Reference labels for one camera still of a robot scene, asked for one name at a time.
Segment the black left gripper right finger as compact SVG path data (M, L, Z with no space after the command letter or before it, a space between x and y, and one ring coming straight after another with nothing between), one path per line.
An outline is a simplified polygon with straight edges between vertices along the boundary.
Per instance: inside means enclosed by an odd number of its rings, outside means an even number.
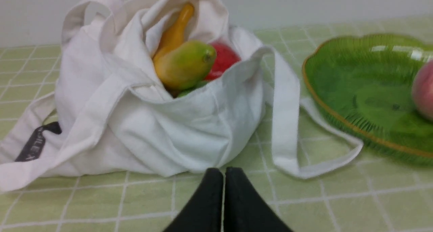
M228 167L225 174L225 232L292 232L263 200L242 168Z

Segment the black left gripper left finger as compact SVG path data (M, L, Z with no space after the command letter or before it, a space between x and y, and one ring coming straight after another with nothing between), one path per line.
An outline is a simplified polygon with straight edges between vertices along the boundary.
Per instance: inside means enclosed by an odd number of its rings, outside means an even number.
M222 220L223 174L209 168L192 197L165 232L220 232Z

